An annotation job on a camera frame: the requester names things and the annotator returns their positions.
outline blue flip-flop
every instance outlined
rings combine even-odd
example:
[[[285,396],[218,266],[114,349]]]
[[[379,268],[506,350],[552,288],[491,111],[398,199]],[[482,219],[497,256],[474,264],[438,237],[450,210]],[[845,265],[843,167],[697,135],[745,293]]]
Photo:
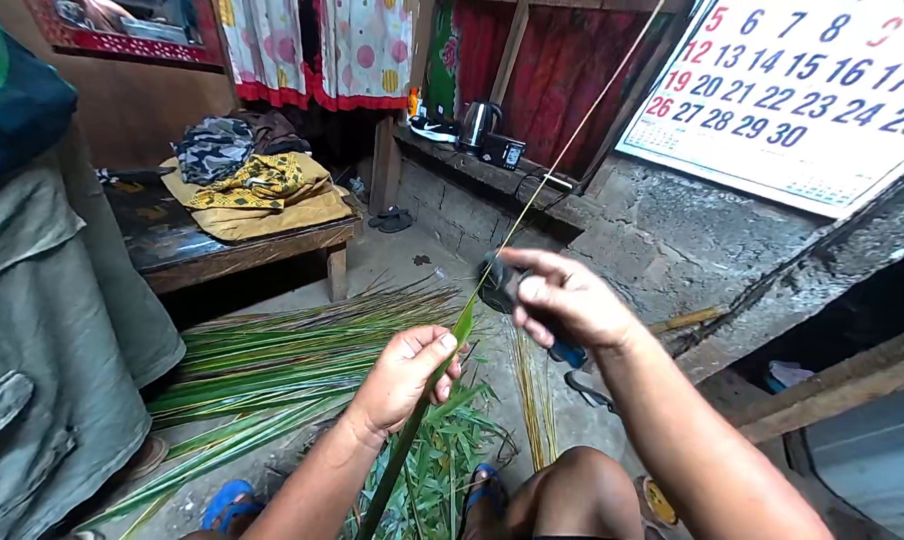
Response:
[[[478,489],[472,490],[465,500],[465,505],[461,510],[461,520],[458,522],[458,538],[461,538],[462,533],[465,531],[465,518],[468,516],[468,510],[470,510],[482,497],[489,497],[492,499],[492,506],[495,509],[495,513],[498,514],[500,518],[505,517],[506,515],[508,492],[506,491],[505,483],[502,482],[502,478],[499,476],[499,472],[495,470],[495,467],[492,467],[488,463],[479,463],[479,466],[472,472],[472,478],[469,482],[470,485],[475,483],[475,476],[480,471],[486,472],[488,476],[485,477],[486,481],[482,482],[482,485],[480,485]],[[498,483],[501,490],[493,489],[489,486],[489,480]]]
[[[265,508],[258,502],[235,502],[235,499],[242,495],[255,496],[252,484],[245,480],[232,480],[221,486],[216,496],[212,498],[212,502],[205,509],[205,516],[202,518],[202,528],[206,531],[226,533],[232,518],[258,514]],[[221,518],[221,522],[218,527],[215,527],[212,523],[218,518]]]

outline stainless steel kettle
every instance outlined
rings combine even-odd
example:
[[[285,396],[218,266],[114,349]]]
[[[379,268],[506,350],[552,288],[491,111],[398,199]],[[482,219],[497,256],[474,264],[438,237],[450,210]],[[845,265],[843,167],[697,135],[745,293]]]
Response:
[[[504,120],[502,109],[497,104],[487,101],[472,102],[461,122],[461,129],[458,130],[458,146],[465,153],[476,156],[482,149],[485,135],[492,133],[496,124],[501,125]]]

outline mirror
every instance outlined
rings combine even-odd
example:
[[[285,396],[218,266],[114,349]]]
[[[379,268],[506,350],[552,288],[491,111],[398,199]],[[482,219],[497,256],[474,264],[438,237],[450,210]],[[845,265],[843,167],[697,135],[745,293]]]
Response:
[[[224,72],[212,0],[25,0],[57,53]]]
[[[51,0],[66,23],[105,32],[180,45],[201,45],[192,0]]]

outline wall calendar page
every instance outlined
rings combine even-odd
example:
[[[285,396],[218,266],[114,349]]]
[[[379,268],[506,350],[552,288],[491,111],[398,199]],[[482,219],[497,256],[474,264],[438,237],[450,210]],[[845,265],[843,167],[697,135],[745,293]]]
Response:
[[[904,0],[705,2],[616,149],[850,215],[904,174]]]

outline polka dot curtain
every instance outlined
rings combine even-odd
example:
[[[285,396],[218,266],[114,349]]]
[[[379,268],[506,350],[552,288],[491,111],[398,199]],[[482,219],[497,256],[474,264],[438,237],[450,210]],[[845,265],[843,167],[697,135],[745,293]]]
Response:
[[[239,96],[332,111],[402,109],[411,68],[409,0],[314,0],[314,73],[296,0],[218,0]]]

